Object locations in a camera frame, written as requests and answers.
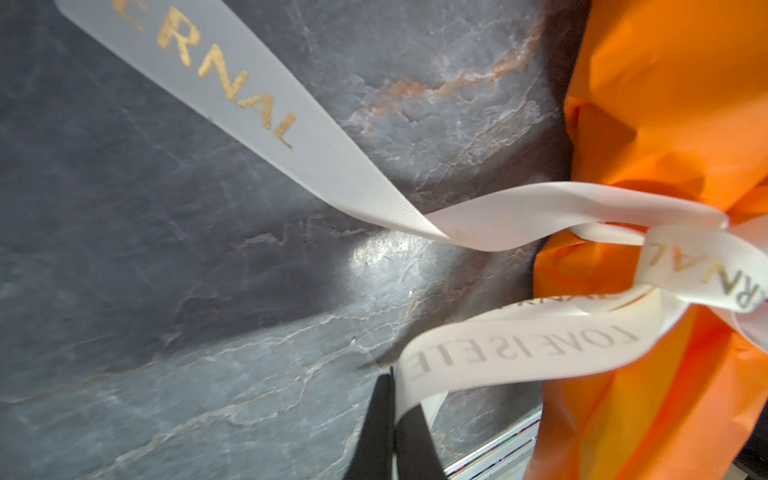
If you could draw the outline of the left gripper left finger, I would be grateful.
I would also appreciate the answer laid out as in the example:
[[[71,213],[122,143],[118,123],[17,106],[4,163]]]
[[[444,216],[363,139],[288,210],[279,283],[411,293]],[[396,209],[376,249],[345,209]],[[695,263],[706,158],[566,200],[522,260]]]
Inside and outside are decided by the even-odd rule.
[[[355,453],[344,480],[391,480],[394,452],[395,382],[391,373],[375,383]]]

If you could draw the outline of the white ribbon gold lettering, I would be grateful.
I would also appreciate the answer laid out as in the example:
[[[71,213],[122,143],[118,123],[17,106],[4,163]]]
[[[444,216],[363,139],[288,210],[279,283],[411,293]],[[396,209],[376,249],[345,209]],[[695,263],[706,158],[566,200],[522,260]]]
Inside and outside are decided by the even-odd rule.
[[[420,208],[562,180],[587,1],[235,1]],[[122,435],[244,404],[356,417],[426,328],[528,297],[535,247],[479,253],[332,210],[88,38],[30,20],[62,99],[50,425]]]

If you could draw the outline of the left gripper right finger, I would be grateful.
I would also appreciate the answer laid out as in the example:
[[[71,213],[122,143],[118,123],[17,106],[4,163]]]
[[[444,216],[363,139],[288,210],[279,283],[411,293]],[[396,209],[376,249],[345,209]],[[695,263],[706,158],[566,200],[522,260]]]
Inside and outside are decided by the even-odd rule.
[[[394,451],[400,480],[447,480],[421,406],[398,422]]]

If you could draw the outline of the orange wrapping paper sheet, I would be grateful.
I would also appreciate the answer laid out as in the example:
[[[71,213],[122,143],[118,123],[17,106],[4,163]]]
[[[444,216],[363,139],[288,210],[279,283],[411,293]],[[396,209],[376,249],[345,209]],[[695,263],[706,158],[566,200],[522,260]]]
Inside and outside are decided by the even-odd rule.
[[[572,177],[652,202],[609,214],[637,245],[554,235],[534,291],[640,292],[637,323],[558,340],[568,358],[641,350],[548,381],[530,479],[720,479],[767,402],[767,5],[595,1],[565,97]]]

